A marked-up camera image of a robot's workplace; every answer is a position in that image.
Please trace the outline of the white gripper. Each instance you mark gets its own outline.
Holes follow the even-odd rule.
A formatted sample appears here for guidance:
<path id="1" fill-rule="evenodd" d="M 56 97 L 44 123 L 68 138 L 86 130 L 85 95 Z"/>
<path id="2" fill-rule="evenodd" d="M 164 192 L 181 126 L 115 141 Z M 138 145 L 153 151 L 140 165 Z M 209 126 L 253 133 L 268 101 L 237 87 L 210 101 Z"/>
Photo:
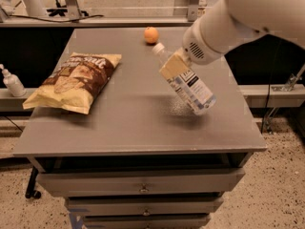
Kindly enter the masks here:
<path id="1" fill-rule="evenodd" d="M 227 53 L 233 45 L 233 19 L 229 15 L 204 14 L 183 36 L 183 49 L 193 63 L 207 65 Z M 161 62 L 159 72 L 169 80 L 189 69 L 187 59 L 175 52 Z"/>

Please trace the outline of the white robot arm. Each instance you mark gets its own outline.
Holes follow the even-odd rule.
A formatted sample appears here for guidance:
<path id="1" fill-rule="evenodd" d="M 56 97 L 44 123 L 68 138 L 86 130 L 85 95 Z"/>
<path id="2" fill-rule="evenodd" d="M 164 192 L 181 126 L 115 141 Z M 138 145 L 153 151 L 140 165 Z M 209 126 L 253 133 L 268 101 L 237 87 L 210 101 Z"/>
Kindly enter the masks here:
<path id="1" fill-rule="evenodd" d="M 241 84 L 282 83 L 304 63 L 305 0 L 218 0 L 185 31 L 177 53 L 225 57 Z"/>

